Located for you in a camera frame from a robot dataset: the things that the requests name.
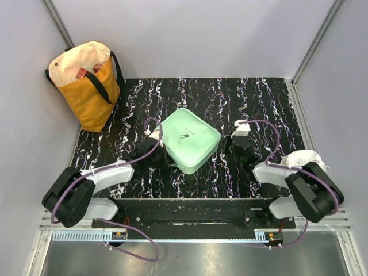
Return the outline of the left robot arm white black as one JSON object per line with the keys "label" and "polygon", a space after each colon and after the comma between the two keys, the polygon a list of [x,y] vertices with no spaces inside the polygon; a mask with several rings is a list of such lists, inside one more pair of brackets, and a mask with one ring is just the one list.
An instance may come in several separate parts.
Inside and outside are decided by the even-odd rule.
{"label": "left robot arm white black", "polygon": [[65,168],[42,199],[43,207],[51,213],[51,223],[71,228],[83,219],[103,219],[111,227],[121,226],[125,219],[124,208],[114,199],[93,195],[118,183],[130,182],[147,167],[169,166],[161,128],[145,133],[148,137],[127,160],[86,171]]}

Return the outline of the mint green medicine case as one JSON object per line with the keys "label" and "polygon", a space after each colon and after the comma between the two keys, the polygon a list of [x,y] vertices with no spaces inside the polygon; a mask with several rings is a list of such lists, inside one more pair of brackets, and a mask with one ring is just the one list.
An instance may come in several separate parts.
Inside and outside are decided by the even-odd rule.
{"label": "mint green medicine case", "polygon": [[217,151],[221,133],[186,108],[180,108],[163,122],[162,142],[174,165],[194,174]]}

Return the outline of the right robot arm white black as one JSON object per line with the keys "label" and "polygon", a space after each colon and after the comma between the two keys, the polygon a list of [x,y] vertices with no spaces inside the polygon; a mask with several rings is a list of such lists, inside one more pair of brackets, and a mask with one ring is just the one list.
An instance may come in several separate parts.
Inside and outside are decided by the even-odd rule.
{"label": "right robot arm white black", "polygon": [[226,155],[234,157],[249,180],[289,190],[289,196],[274,199],[262,212],[262,223],[269,228],[288,217],[304,217],[318,223],[325,216],[336,213],[344,202],[341,190],[315,161],[292,167],[266,164],[256,156],[245,136],[226,136],[222,148]]}

